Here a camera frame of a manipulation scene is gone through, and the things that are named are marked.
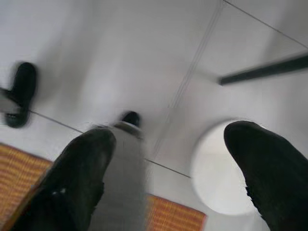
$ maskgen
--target black rod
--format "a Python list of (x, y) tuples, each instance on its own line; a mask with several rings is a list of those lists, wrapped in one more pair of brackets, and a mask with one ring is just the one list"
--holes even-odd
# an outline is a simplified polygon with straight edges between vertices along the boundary
[(271, 75), (288, 73), (305, 68), (308, 68), (308, 54), (225, 76), (220, 78), (218, 82), (220, 85), (226, 85), (254, 78), (263, 78)]

